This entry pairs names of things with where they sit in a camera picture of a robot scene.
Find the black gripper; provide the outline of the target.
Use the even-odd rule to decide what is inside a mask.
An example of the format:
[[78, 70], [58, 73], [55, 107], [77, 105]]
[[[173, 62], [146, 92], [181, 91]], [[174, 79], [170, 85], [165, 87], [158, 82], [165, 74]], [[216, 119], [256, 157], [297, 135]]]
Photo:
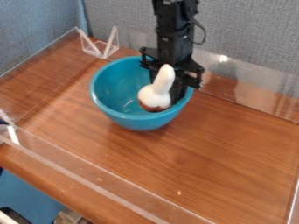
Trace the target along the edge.
[[150, 70], [153, 84], [163, 64], [170, 64], [175, 69], [173, 104], [185, 97], [187, 86], [197, 89], [202, 87], [205, 68], [193, 59], [193, 47], [206, 41], [206, 39], [194, 40], [195, 27], [206, 31], [195, 19], [200, 2], [200, 0], [153, 0], [158, 47], [143, 46], [139, 50], [141, 66]]

